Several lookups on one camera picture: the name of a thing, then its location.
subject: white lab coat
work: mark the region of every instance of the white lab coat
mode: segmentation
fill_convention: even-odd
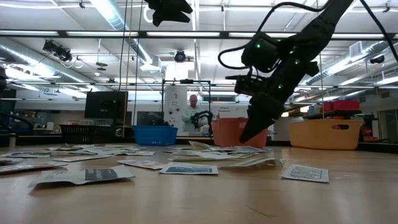
[[[195,126],[192,124],[192,121],[191,121],[191,116],[195,115],[195,113],[199,113],[202,111],[203,110],[200,109],[198,106],[196,108],[192,108],[191,106],[188,106],[187,108],[184,109],[184,111],[182,113],[182,121],[184,122],[183,131],[186,131],[186,132],[199,131],[199,130],[195,130]],[[208,124],[207,118],[199,119],[199,124],[203,124],[203,125]]]

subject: basket handle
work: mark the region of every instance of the basket handle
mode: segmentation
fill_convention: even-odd
[[[335,124],[335,125],[332,125],[331,128],[334,130],[349,130],[349,125],[348,124]]]

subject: blue basket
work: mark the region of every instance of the blue basket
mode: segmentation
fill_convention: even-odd
[[[178,128],[169,126],[134,125],[136,142],[141,146],[169,146],[175,144]]]

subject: wooden table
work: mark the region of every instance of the wooden table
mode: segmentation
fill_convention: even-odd
[[[218,176],[159,174],[128,167],[136,178],[79,186],[42,185],[30,191],[27,186],[40,171],[21,172],[0,176],[0,223],[398,223],[397,155],[269,148],[269,156],[288,160],[285,167],[301,164],[329,169],[330,183],[281,180],[282,168],[267,166],[219,170]],[[100,169],[118,166],[115,161],[121,159],[167,162],[169,154],[160,149],[151,149],[159,151],[153,157],[117,156],[73,162],[66,168]]]

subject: orange basket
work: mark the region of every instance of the orange basket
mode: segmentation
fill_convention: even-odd
[[[290,143],[310,149],[355,150],[362,124],[362,121],[340,119],[290,123]]]
[[[239,138],[247,121],[248,119],[246,118],[221,118],[219,121],[212,122],[211,127],[213,130],[214,143],[221,147],[264,147],[267,142],[267,129],[263,130],[244,144],[239,142]]]

